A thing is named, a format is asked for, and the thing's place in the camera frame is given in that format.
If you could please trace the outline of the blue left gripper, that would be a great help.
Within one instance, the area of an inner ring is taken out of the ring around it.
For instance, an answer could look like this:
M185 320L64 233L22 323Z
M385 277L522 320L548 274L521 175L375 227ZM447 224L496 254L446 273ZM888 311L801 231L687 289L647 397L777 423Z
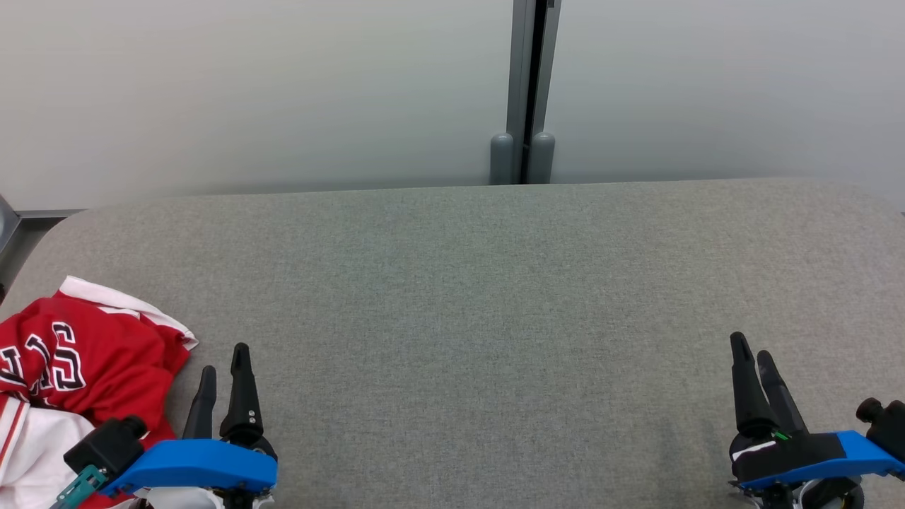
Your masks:
M185 420L184 440L153 445L106 487L108 496L135 495L154 508L226 508L229 493L243 496L240 508L258 508L278 479L277 461L246 448L270 448L263 435L261 403L247 344L236 344L230 362L230 399L212 438L216 368L206 366Z

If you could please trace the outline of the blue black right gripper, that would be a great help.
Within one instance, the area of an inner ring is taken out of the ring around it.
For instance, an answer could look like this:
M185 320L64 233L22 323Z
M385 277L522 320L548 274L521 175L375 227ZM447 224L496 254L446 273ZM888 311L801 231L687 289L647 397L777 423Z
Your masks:
M781 432L730 457L730 485L753 505L863 508L864 477L903 479L903 460L857 431L783 435L807 434L807 426L773 356L762 350L756 362L741 332L731 333L730 347L738 434L769 437L778 426Z

